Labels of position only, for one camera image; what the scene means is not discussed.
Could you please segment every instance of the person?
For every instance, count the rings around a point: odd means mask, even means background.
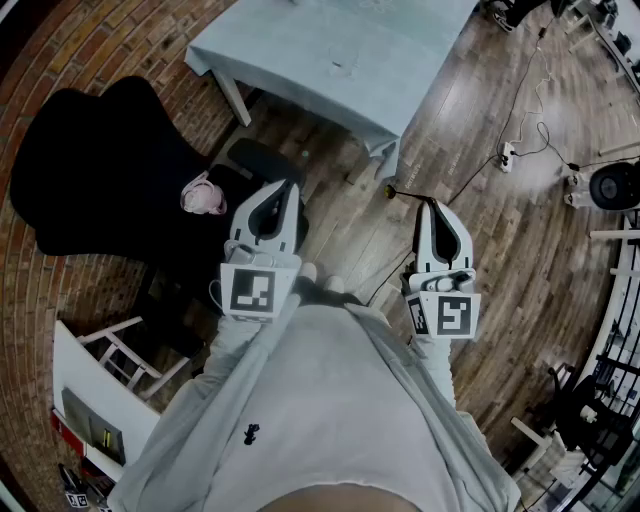
[[[220,320],[202,374],[109,496],[114,511],[511,512],[513,480],[457,412],[450,344],[393,334],[302,266],[272,324]]]

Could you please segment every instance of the wooden floor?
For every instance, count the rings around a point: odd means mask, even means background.
[[[469,20],[403,138],[399,190],[447,203],[495,153],[538,31],[550,19],[550,9],[538,9],[526,27],[510,35],[479,16]],[[584,164],[595,161],[603,145],[640,137],[635,121],[640,109],[630,101],[609,106],[630,89],[623,80],[605,83],[613,65],[596,43],[575,56],[568,53],[569,40],[581,37],[564,34],[570,21],[565,15],[554,22],[540,42],[554,79],[539,92],[552,144],[567,161]],[[538,111],[534,88],[546,76],[538,54],[503,140],[519,138],[525,110]],[[303,194],[311,230],[303,259],[316,262],[325,274],[341,275],[348,291],[369,300],[409,254],[416,201],[387,200],[383,185],[373,180],[379,162],[370,162],[362,144],[340,127],[266,94],[251,115],[251,127],[234,138],[255,137],[306,172]],[[519,152],[543,146],[535,128],[539,120],[529,116]],[[584,361],[608,299],[608,269],[617,249],[591,242],[587,234],[614,228],[619,218],[565,205],[567,175],[548,149],[517,160],[511,174],[488,165],[451,205],[473,237],[482,292],[476,342],[453,348],[456,395],[503,464],[524,441],[510,426],[511,417],[530,421],[525,408],[549,400],[549,366]],[[398,273],[374,306],[405,339],[410,324]]]

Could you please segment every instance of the pink object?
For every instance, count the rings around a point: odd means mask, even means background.
[[[220,187],[208,181],[207,176],[209,172],[205,171],[184,187],[180,206],[189,213],[224,215],[227,212],[224,193]]]

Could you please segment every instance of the logo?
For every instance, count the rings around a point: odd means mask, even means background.
[[[236,269],[231,287],[231,309],[273,312],[274,273]]]
[[[250,424],[249,428],[244,433],[244,435],[246,436],[244,439],[244,444],[246,444],[247,446],[251,446],[253,442],[256,440],[255,433],[258,430],[260,430],[260,425],[254,424],[254,423]]]
[[[471,298],[438,298],[438,334],[471,334]]]
[[[409,306],[409,311],[411,312],[411,320],[413,321],[413,328],[416,331],[416,334],[429,334],[429,329],[427,328],[427,320],[424,317],[424,311],[422,310],[422,303],[420,302],[420,297],[416,297],[407,301],[407,305]]]

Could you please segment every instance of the white device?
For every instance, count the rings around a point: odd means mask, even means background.
[[[413,239],[415,262],[401,277],[416,338],[472,339],[480,312],[471,235],[445,205],[426,198]]]
[[[515,149],[510,143],[504,142],[500,145],[500,158],[502,160],[500,168],[502,169],[502,172],[511,172],[514,156]]]
[[[294,254],[300,189],[282,180],[260,189],[237,209],[220,265],[222,311],[237,321],[271,323],[302,264]],[[265,233],[264,222],[275,225]]]

